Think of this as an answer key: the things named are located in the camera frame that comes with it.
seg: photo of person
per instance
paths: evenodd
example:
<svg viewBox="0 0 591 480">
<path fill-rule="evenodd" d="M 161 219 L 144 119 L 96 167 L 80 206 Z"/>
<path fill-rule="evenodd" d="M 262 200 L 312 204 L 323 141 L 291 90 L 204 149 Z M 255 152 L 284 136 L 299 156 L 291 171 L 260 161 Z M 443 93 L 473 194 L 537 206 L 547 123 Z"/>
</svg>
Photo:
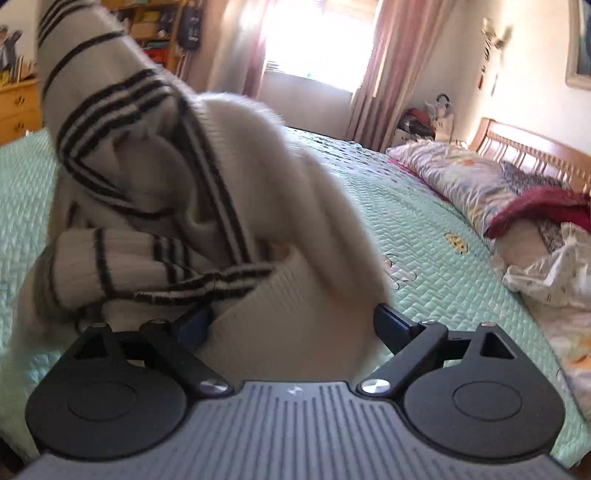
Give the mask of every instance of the photo of person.
<svg viewBox="0 0 591 480">
<path fill-rule="evenodd" d="M 8 71 L 11 77 L 17 66 L 16 44 L 21 37 L 21 30 L 9 33 L 7 25 L 0 25 L 0 72 Z"/>
</svg>

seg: window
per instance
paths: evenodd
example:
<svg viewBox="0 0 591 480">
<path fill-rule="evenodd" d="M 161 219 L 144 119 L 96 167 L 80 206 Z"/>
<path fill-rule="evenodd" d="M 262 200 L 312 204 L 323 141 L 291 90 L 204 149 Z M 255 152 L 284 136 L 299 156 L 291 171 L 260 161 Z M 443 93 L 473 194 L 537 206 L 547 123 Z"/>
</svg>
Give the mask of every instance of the window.
<svg viewBox="0 0 591 480">
<path fill-rule="evenodd" d="M 354 92 L 374 46 L 378 0 L 279 0 L 267 68 Z"/>
</svg>

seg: dresser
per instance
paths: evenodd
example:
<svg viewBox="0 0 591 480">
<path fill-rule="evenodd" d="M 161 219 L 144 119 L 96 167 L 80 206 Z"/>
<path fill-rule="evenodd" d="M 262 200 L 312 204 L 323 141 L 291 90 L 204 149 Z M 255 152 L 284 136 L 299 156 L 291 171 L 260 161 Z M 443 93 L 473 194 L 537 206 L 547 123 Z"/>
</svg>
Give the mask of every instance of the dresser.
<svg viewBox="0 0 591 480">
<path fill-rule="evenodd" d="M 0 88 L 0 145 L 41 129 L 37 80 L 11 83 Z"/>
</svg>

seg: red blanket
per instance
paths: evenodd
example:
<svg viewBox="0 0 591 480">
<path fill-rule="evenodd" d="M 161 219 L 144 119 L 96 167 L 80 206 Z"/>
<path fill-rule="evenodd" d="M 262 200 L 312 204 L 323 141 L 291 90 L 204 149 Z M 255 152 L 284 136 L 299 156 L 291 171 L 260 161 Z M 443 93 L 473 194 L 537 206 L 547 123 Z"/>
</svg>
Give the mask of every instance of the red blanket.
<svg viewBox="0 0 591 480">
<path fill-rule="evenodd" d="M 491 221 L 484 236 L 499 238 L 519 218 L 571 222 L 591 232 L 591 197 L 560 187 L 533 187 L 513 200 Z"/>
</svg>

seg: framed picture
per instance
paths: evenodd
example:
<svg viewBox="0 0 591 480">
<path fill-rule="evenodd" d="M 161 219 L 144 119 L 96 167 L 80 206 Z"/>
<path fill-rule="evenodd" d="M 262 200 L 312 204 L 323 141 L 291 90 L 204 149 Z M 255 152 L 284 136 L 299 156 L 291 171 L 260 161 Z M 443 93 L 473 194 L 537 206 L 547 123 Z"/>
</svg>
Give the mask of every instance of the framed picture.
<svg viewBox="0 0 591 480">
<path fill-rule="evenodd" d="M 591 90 L 591 0 L 569 0 L 569 21 L 566 84 Z"/>
</svg>

